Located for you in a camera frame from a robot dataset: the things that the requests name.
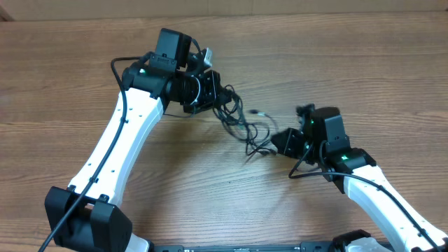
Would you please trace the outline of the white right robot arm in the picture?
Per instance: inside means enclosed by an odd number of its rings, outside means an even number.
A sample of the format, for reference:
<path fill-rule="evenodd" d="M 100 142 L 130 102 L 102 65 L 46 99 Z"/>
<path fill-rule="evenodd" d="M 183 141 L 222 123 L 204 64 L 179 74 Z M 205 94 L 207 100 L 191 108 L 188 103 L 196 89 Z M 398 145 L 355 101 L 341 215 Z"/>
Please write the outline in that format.
<path fill-rule="evenodd" d="M 272 136 L 280 155 L 316 165 L 316 176 L 357 203 L 394 251 L 446 251 L 447 234 L 420 215 L 389 183 L 375 159 L 351 146 L 337 107 L 296 109 L 300 127 Z"/>

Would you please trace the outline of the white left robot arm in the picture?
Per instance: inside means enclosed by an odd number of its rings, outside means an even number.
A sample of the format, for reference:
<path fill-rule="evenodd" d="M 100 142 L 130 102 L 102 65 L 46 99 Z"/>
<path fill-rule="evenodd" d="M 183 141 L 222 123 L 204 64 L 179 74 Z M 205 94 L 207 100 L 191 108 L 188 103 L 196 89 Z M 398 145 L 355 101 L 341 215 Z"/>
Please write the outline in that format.
<path fill-rule="evenodd" d="M 195 115 L 231 101 L 212 56 L 189 35 L 164 28 L 154 51 L 131 57 L 123 72 L 115 72 L 120 91 L 104 133 L 68 186 L 52 187 L 45 197 L 47 242 L 73 251 L 154 250 L 120 209 L 125 187 L 170 103 Z"/>

